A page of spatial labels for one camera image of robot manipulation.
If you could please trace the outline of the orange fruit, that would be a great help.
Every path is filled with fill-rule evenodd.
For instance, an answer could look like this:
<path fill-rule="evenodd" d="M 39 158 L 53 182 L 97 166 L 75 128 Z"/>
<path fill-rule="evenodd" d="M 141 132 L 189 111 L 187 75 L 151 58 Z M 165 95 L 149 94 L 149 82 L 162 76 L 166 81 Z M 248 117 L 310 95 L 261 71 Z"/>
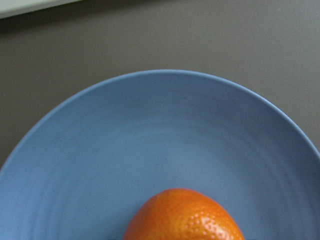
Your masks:
<path fill-rule="evenodd" d="M 230 214 L 216 201 L 186 188 L 164 190 L 131 219 L 125 240 L 243 240 Z"/>

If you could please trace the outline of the blue plate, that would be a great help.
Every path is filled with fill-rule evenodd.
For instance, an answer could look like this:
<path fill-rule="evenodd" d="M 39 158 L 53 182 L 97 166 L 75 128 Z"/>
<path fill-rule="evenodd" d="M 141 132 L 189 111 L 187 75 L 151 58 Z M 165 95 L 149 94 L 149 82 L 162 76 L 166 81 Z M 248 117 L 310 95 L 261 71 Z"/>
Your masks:
<path fill-rule="evenodd" d="M 0 171 L 3 240 L 120 240 L 143 203 L 188 188 L 248 240 L 320 237 L 320 154 L 260 95 L 183 70 L 118 76 L 39 121 Z"/>

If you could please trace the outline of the cream rabbit tray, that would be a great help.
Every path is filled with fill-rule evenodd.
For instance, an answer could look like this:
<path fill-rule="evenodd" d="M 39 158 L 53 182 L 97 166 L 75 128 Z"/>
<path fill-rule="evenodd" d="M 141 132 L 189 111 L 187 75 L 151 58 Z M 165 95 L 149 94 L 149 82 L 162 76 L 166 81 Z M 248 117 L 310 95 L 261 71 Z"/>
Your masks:
<path fill-rule="evenodd" d="M 0 0 L 0 18 L 61 6 L 78 0 Z"/>

